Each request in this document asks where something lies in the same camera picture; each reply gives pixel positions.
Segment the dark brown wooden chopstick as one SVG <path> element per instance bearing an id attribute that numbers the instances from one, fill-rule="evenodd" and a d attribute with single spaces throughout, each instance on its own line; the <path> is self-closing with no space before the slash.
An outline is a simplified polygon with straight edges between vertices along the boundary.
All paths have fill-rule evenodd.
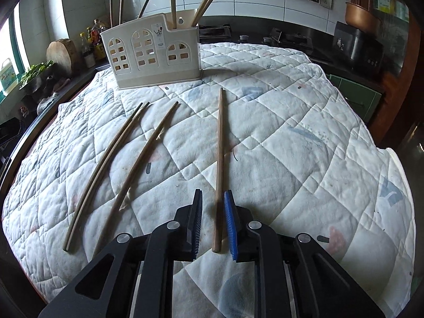
<path id="1" fill-rule="evenodd" d="M 216 160 L 216 217 L 214 221 L 212 251 L 221 252 L 222 231 L 223 231 L 223 166 L 224 166 L 224 148 L 223 148 L 223 88 L 219 92 L 218 99 L 218 136 L 217 136 L 217 160 Z"/>

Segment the light wooden chopstick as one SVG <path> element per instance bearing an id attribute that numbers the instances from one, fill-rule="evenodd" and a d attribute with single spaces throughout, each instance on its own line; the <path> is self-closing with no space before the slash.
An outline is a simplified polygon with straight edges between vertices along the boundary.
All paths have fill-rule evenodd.
<path id="1" fill-rule="evenodd" d="M 154 130 L 153 134 L 151 135 L 151 137 L 149 137 L 148 141 L 146 142 L 146 145 L 144 145 L 142 151 L 136 158 L 136 161 L 134 162 L 127 178 L 123 182 L 123 185 L 121 186 L 121 189 L 116 197 L 116 200 L 110 209 L 108 218 L 106 219 L 104 227 L 100 233 L 98 242 L 96 243 L 96 248 L 94 249 L 93 257 L 95 257 L 104 247 L 107 241 L 108 235 L 110 234 L 111 227 L 113 225 L 114 216 L 118 213 L 119 208 L 121 207 L 121 204 L 123 203 L 124 198 L 127 192 L 129 191 L 129 188 L 131 187 L 131 184 L 134 181 L 136 174 L 139 172 L 143 162 L 147 158 L 147 155 L 152 150 L 153 144 L 154 142 L 156 142 L 157 137 L 161 133 L 165 124 L 170 120 L 170 118 L 172 117 L 172 115 L 174 114 L 178 106 L 179 106 L 179 102 L 173 103 L 172 107 L 168 110 L 168 112 L 166 112 L 165 116 L 160 121 L 157 128 Z"/>

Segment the white quilted cloth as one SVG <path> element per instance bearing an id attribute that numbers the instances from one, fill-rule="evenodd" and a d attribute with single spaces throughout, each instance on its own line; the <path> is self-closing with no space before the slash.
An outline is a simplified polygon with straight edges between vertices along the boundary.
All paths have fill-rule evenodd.
<path id="1" fill-rule="evenodd" d="M 113 234 L 151 233 L 203 193 L 198 257 L 174 267 L 174 317 L 250 317 L 253 266 L 211 250 L 215 215 L 218 96 L 226 94 L 226 187 L 236 204 L 277 233 L 308 233 L 387 317 L 410 300 L 415 212 L 403 166 L 378 148 L 323 70 L 296 50 L 202 45 L 199 81 L 119 90 L 97 73 L 60 105 L 19 167 L 2 228 L 19 265 L 47 300 L 92 259 L 123 182 L 173 103 L 172 119 L 132 182 Z M 149 102 L 113 155 L 63 250 L 89 178 L 113 137 Z"/>

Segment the outer left wooden chopstick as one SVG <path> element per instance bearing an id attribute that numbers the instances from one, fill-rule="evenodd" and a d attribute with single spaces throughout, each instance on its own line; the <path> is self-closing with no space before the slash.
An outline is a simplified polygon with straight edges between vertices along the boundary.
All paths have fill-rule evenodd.
<path id="1" fill-rule="evenodd" d="M 86 205 L 89 203 L 89 199 L 94 195 L 94 189 L 96 188 L 96 185 L 99 184 L 99 181 L 104 176 L 104 173 L 101 174 L 101 175 L 96 174 L 97 170 L 100 167 L 100 165 L 99 165 L 100 161 L 96 164 L 96 167 L 95 167 L 93 173 L 91 174 L 91 176 L 89 178 L 88 184 L 86 185 L 86 188 L 84 189 L 83 193 L 81 194 L 79 202 L 76 206 L 76 210 L 74 212 L 73 219 L 70 222 L 70 225 L 68 227 L 68 231 L 66 233 L 65 240 L 64 240 L 64 243 L 63 243 L 63 250 L 65 252 L 70 251 L 70 248 L 71 248 L 71 245 L 72 245 L 72 242 L 73 242 L 73 236 L 74 236 L 75 231 L 78 227 L 79 221 L 82 218 L 83 211 L 84 211 Z"/>

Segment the cream plastic chopstick holder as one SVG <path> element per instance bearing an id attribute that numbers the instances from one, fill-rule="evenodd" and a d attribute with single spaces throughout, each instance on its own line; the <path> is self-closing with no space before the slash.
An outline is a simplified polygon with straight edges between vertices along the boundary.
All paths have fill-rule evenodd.
<path id="1" fill-rule="evenodd" d="M 191 25 L 195 9 L 159 13 L 101 32 L 118 88 L 142 88 L 201 77 L 199 31 Z"/>

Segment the black gas stove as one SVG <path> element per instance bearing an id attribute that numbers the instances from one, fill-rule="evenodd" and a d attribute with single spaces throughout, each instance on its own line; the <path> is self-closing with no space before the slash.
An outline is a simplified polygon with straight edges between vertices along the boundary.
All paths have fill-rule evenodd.
<path id="1" fill-rule="evenodd" d="M 268 45 L 271 47 L 290 48 L 303 52 L 314 50 L 310 37 L 300 34 L 288 34 L 273 27 L 268 34 L 259 32 L 238 32 L 230 24 L 219 26 L 200 26 L 200 41 L 202 44 L 214 42 L 234 42 L 238 44 Z"/>

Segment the dark soy sauce bottle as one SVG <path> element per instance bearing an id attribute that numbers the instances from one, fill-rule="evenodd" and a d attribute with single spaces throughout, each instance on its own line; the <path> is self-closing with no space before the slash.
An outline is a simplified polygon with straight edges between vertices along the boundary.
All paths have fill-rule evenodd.
<path id="1" fill-rule="evenodd" d="M 94 19 L 94 25 L 91 27 L 91 44 L 94 47 L 94 56 L 96 61 L 103 60 L 106 57 L 104 44 L 101 38 L 101 32 L 106 30 L 106 26 L 99 19 Z"/>

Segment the bowl of green vegetables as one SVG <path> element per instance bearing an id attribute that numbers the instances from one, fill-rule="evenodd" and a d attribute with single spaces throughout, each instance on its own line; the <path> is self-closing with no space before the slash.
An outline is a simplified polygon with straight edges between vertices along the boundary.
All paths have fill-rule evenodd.
<path id="1" fill-rule="evenodd" d="M 44 88 L 47 78 L 52 76 L 55 63 L 51 60 L 46 63 L 32 65 L 21 77 L 21 88 L 27 95 L 33 94 L 40 88 Z"/>

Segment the black rice cooker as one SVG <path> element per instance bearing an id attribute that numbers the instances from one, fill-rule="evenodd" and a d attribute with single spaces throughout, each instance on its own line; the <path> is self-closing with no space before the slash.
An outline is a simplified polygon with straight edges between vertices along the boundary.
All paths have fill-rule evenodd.
<path id="1" fill-rule="evenodd" d="M 372 34 L 338 21 L 332 48 L 353 70 L 375 74 L 380 69 L 384 46 Z"/>

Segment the round wooden cutting board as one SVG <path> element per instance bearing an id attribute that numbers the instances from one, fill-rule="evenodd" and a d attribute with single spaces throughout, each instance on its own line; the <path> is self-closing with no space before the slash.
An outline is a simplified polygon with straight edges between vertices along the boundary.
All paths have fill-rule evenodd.
<path id="1" fill-rule="evenodd" d="M 74 42 L 68 38 L 51 42 L 46 49 L 46 59 L 53 61 L 66 78 L 72 78 L 80 70 L 81 58 Z"/>

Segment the chopstick in holder leaning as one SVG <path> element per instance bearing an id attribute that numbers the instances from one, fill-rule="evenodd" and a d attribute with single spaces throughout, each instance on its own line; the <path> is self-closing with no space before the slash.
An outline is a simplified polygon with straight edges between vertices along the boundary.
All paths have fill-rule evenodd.
<path id="1" fill-rule="evenodd" d="M 143 3 L 143 5 L 142 5 L 142 8 L 141 8 L 141 10 L 140 10 L 140 12 L 139 12 L 139 14 L 138 14 L 138 19 L 139 19 L 139 18 L 142 18 L 142 16 L 143 16 L 143 14 L 144 14 L 144 12 L 145 12 L 145 10 L 146 10 L 146 8 L 147 8 L 147 6 L 148 6 L 149 2 L 150 2 L 150 0 L 144 0 L 144 3 Z"/>

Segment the copper coloured pot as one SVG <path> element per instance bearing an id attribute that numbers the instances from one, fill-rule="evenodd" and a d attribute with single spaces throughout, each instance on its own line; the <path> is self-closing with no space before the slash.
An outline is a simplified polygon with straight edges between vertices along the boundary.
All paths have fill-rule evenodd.
<path id="1" fill-rule="evenodd" d="M 351 2 L 346 2 L 345 21 L 346 24 L 373 35 L 377 35 L 381 26 L 381 20 L 378 17 L 364 7 Z"/>

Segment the chopstick in holder far left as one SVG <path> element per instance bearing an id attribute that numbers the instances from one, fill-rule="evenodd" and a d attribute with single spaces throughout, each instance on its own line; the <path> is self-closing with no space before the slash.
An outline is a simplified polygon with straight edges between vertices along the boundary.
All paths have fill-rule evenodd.
<path id="1" fill-rule="evenodd" d="M 113 0 L 108 0 L 108 9 L 109 9 L 109 24 L 110 27 L 113 27 Z"/>

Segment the wooden glass cabinet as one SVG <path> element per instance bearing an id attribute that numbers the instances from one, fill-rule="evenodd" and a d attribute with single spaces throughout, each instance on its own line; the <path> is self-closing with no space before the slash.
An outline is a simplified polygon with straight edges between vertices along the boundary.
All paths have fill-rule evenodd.
<path id="1" fill-rule="evenodd" d="M 378 41 L 385 49 L 379 86 L 382 102 L 369 124 L 380 148 L 396 148 L 415 123 L 423 99 L 423 25 L 411 0 L 351 0 L 382 24 Z"/>

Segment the white wall socket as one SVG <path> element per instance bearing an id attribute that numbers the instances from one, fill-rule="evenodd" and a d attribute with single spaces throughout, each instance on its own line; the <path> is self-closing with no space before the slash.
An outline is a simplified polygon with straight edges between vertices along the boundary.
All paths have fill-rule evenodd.
<path id="1" fill-rule="evenodd" d="M 320 0 L 320 5 L 326 9 L 332 9 L 333 0 Z"/>

